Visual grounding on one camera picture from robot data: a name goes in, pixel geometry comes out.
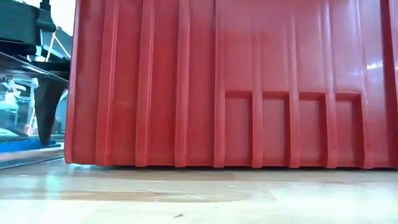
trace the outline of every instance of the red plastic crate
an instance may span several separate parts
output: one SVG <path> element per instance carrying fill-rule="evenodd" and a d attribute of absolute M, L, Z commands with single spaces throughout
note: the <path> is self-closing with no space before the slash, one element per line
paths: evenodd
<path fill-rule="evenodd" d="M 395 0 L 77 0 L 66 162 L 397 167 Z"/>

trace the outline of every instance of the wooden floor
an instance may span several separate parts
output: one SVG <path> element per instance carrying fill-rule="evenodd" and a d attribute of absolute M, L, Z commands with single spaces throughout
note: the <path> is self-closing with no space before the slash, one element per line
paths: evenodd
<path fill-rule="evenodd" d="M 0 170 L 0 223 L 398 223 L 398 173 L 162 170 L 65 165 Z"/>

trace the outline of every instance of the white wall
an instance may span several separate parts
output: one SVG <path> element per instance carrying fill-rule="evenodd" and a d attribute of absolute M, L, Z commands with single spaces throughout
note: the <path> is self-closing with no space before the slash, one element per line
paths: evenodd
<path fill-rule="evenodd" d="M 41 0 L 24 0 L 27 4 L 39 7 Z M 69 35 L 73 34 L 76 0 L 50 0 L 52 19 L 57 26 Z"/>

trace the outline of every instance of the red storage bin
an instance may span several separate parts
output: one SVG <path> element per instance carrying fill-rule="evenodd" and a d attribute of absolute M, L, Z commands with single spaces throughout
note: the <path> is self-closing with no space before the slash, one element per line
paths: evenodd
<path fill-rule="evenodd" d="M 397 167 L 395 0 L 77 0 L 67 163 Z"/>

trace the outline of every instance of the plastic bin wall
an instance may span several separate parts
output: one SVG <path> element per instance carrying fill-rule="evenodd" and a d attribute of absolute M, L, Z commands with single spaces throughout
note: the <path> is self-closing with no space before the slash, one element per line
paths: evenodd
<path fill-rule="evenodd" d="M 66 162 L 397 167 L 395 0 L 77 0 Z"/>

